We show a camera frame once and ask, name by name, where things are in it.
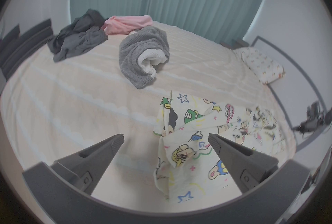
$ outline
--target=pink clothing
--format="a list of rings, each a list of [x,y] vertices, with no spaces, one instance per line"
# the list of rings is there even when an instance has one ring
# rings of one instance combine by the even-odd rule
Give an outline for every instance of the pink clothing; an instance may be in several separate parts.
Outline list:
[[[152,18],[148,15],[145,16],[124,16],[110,17],[105,21],[102,29],[106,35],[110,34],[129,34],[136,29],[144,28],[145,26],[152,25]]]

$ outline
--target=dark gray clothing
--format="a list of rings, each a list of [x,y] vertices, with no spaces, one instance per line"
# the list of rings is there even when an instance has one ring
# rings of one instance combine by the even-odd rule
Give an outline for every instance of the dark gray clothing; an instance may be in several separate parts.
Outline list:
[[[54,55],[53,61],[59,62],[69,57],[79,56],[106,40],[107,35],[97,26],[91,27],[86,32],[72,34],[64,39],[61,50]]]
[[[89,9],[82,17],[76,18],[72,24],[64,27],[58,35],[55,35],[48,41],[48,47],[50,51],[57,54],[61,50],[61,46],[64,39],[72,34],[85,32],[92,26],[101,28],[106,19],[102,15],[93,9]]]
[[[139,56],[147,49],[161,49],[169,58],[169,45],[166,32],[156,27],[147,26],[127,36],[120,43],[119,64],[121,72],[137,88],[142,89],[153,78],[144,72],[139,64]]]

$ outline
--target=white patterned pillow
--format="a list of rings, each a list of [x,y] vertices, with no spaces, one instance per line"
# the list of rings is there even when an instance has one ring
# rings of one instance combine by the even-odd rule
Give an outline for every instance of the white patterned pillow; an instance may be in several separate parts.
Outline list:
[[[234,52],[263,84],[271,83],[285,74],[282,65],[254,47],[242,47]]]

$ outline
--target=bed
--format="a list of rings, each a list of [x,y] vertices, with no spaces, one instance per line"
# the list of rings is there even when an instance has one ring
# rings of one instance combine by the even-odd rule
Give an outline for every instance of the bed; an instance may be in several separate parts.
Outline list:
[[[199,203],[170,204],[152,173],[158,137],[152,130],[160,100],[171,90],[214,101],[274,111],[284,136],[279,166],[296,151],[294,134],[268,86],[262,85],[232,50],[191,32],[154,22],[166,31],[170,59],[157,68],[151,85],[136,89],[121,73],[118,48],[125,35],[90,52],[54,63],[47,45],[25,60],[1,94],[1,116],[23,170],[40,161],[51,165],[112,135],[125,142],[92,193],[104,202],[145,212],[183,212],[224,203],[241,195],[231,182],[223,195]]]

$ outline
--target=star print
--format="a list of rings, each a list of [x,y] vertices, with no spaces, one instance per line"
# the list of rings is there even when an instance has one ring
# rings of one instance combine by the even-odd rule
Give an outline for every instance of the star print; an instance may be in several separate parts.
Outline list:
[[[179,97],[177,97],[177,99],[181,100],[181,103],[184,103],[184,102],[189,102],[188,99],[187,99],[187,95],[182,95],[179,93]]]
[[[186,193],[185,196],[178,196],[178,199],[180,200],[178,203],[184,202],[184,201],[188,201],[190,199],[192,199],[193,197],[191,196],[191,192],[188,191],[188,193]]]
[[[220,112],[221,108],[219,106],[213,106],[212,110],[216,110],[217,112]]]

